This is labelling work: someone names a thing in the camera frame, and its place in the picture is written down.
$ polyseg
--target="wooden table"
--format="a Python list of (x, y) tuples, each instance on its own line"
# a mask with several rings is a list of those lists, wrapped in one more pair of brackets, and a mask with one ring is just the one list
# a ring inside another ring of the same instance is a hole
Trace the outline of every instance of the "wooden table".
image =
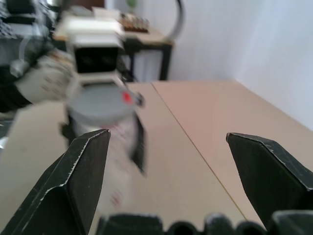
[(228, 132), (275, 140), (313, 171), (313, 132), (241, 84), (158, 82), (154, 87), (246, 219), (261, 223), (225, 141)]
[[(70, 17), (74, 16), (67, 16), (63, 21), (66, 21)], [(53, 36), (57, 42), (64, 42), (67, 40), (64, 25), (65, 24), (61, 22)], [(149, 28), (149, 33), (126, 32), (126, 41), (124, 42), (125, 47), (136, 48), (135, 52), (126, 52), (131, 59), (130, 72), (132, 75), (134, 74), (135, 54), (144, 50), (157, 50), (162, 53), (159, 80), (167, 80), (174, 42), (165, 41), (164, 38), (165, 36), (153, 27)]]
[[(133, 168), (133, 201), (124, 212), (157, 214), (166, 229), (181, 219), (203, 229), (203, 220), (211, 212), (226, 214), (234, 224), (244, 220), (154, 87), (130, 87), (146, 99), (146, 107), (138, 114), (148, 136), (147, 176)], [(65, 151), (66, 140), (58, 128), (65, 120), (61, 103), (19, 111), (0, 158), (0, 230), (43, 171)], [(99, 216), (97, 211), (90, 234)]]

